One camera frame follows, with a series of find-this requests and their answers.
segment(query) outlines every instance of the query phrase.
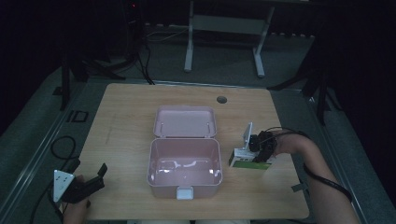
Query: black strap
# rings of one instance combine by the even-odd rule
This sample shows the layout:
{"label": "black strap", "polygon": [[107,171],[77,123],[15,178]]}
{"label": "black strap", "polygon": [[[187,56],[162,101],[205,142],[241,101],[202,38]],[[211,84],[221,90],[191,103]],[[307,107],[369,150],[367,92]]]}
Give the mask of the black strap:
{"label": "black strap", "polygon": [[318,176],[318,175],[314,175],[314,174],[308,169],[308,167],[306,167],[305,163],[304,163],[304,170],[305,170],[305,172],[306,172],[309,176],[311,176],[312,178],[314,178],[314,179],[320,181],[321,183],[323,183],[323,184],[325,184],[325,185],[328,185],[328,186],[330,186],[330,187],[332,187],[332,188],[334,188],[334,189],[337,189],[337,190],[341,191],[341,192],[349,199],[349,201],[352,202],[352,195],[350,194],[350,192],[349,192],[347,189],[345,189],[344,187],[342,187],[341,185],[339,185],[339,184],[337,184],[337,183],[332,182],[332,181],[329,180],[329,179],[323,178],[323,177]]}

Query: wooden table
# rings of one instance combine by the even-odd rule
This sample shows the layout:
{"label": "wooden table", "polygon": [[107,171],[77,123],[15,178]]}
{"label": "wooden table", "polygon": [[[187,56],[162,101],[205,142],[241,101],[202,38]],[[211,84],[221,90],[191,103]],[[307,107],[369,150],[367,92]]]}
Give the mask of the wooden table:
{"label": "wooden table", "polygon": [[[226,104],[217,102],[227,98]],[[207,105],[215,110],[223,182],[212,198],[178,201],[152,195],[147,182],[153,125],[160,105]],[[82,149],[76,173],[96,176],[105,162],[105,187],[90,200],[88,219],[260,219],[304,218],[308,208],[291,156],[283,154],[267,171],[228,166],[243,145],[249,122],[253,133],[279,126],[267,90],[197,86],[108,85]]]}

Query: container lid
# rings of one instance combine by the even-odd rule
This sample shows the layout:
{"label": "container lid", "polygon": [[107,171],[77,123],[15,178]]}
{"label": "container lid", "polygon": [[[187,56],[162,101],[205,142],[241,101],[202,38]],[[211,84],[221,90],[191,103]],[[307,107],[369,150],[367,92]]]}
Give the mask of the container lid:
{"label": "container lid", "polygon": [[161,138],[209,138],[216,132],[215,113],[209,106],[162,105],[154,123],[154,134]]}

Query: container latch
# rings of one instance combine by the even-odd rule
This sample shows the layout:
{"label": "container latch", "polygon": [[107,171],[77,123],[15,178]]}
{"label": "container latch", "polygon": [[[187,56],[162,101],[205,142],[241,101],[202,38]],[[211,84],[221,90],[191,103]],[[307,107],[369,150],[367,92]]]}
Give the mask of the container latch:
{"label": "container latch", "polygon": [[178,200],[191,200],[194,198],[194,189],[191,186],[177,187],[176,198]]}

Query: white object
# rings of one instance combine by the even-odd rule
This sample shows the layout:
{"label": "white object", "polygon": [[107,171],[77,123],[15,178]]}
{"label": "white object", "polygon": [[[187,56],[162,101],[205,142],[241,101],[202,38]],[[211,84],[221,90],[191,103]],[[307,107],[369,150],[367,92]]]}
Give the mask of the white object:
{"label": "white object", "polygon": [[242,138],[244,139],[244,146],[242,147],[242,149],[248,149],[248,143],[250,141],[252,128],[253,128],[253,122],[250,122],[247,125],[247,129],[245,130],[244,134],[242,135]]}
{"label": "white object", "polygon": [[67,188],[70,186],[75,176],[63,171],[53,171],[53,201],[58,202]]}

